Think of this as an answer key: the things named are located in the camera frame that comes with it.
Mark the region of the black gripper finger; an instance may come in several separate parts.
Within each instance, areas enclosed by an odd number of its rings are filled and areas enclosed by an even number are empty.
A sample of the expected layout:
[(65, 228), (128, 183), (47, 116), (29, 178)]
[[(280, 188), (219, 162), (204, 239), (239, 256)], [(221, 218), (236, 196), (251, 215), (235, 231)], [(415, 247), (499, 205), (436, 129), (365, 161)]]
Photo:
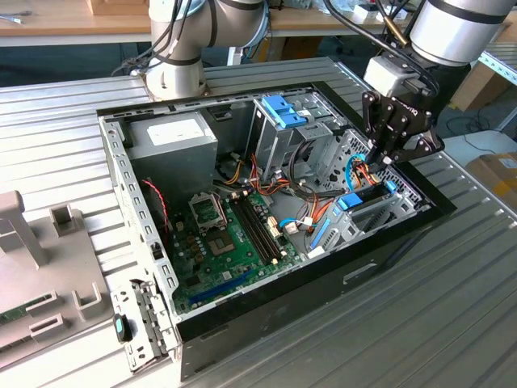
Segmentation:
[(409, 162), (436, 154), (445, 148), (441, 137), (431, 130), (412, 137), (399, 137), (392, 145), (386, 145), (381, 153), (383, 165)]
[(366, 91), (362, 97), (364, 133), (368, 138), (366, 164), (371, 171), (384, 171), (393, 162), (399, 133), (392, 123), (396, 108), (391, 99), (375, 91)]

